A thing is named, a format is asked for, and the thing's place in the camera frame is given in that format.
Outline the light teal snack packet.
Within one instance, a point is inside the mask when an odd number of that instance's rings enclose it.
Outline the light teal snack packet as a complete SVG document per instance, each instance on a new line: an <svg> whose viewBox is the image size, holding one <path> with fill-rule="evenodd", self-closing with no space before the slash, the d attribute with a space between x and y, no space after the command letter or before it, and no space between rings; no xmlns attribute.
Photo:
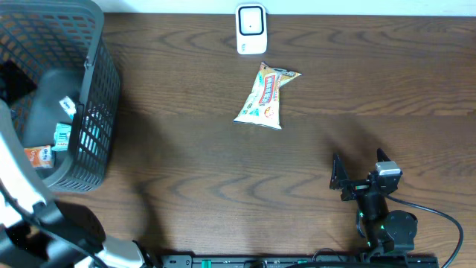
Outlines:
<svg viewBox="0 0 476 268"><path fill-rule="evenodd" d="M55 152L62 152L68 149L71 135L71 125L57 123L54 132L54 146L51 148Z"/></svg>

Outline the orange tissue packet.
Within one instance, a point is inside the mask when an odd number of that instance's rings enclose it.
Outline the orange tissue packet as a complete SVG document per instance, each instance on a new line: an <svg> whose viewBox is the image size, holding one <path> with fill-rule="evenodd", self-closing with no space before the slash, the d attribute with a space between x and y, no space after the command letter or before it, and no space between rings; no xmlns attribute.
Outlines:
<svg viewBox="0 0 476 268"><path fill-rule="evenodd" d="M51 145L26 147L24 152L34 169L50 169L54 167L55 158Z"/></svg>

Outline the large yellow snack bag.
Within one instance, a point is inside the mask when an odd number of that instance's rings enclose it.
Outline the large yellow snack bag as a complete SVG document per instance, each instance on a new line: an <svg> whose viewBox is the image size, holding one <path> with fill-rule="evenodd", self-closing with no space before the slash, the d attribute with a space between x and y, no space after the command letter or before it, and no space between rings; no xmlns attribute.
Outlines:
<svg viewBox="0 0 476 268"><path fill-rule="evenodd" d="M280 89L299 76L299 72L271 67L261 62L251 93L234 123L256 124L281 130Z"/></svg>

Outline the green Kleenex tissue packet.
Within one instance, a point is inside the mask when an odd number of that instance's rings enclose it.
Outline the green Kleenex tissue packet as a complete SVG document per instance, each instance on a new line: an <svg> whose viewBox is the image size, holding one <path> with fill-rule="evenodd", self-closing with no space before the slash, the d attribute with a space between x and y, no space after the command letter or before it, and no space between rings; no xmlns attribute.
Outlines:
<svg viewBox="0 0 476 268"><path fill-rule="evenodd" d="M68 115L68 117L73 120L74 116L77 113L76 104L70 99L69 96L65 96L63 99L59 101L60 106L64 110L64 112Z"/></svg>

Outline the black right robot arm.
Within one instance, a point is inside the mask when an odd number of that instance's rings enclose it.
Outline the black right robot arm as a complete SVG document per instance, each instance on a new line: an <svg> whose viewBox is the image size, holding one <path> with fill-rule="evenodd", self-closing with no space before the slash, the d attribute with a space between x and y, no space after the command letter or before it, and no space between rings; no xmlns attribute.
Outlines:
<svg viewBox="0 0 476 268"><path fill-rule="evenodd" d="M402 170L382 149L376 151L375 170L365 179L352 180L338 154L332 157L329 188L341 192L343 202L357 202L361 236L374 255L405 254L414 250L418 220L414 214L390 211L386 199L398 189Z"/></svg>

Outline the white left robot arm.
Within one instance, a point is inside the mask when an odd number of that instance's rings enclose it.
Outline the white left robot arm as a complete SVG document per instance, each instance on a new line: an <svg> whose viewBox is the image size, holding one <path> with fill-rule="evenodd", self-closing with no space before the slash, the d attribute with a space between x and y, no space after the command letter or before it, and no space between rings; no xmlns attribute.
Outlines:
<svg viewBox="0 0 476 268"><path fill-rule="evenodd" d="M12 61L1 64L1 263L9 267L155 267L137 242L105 234L84 205L61 202L24 152L10 105L36 88Z"/></svg>

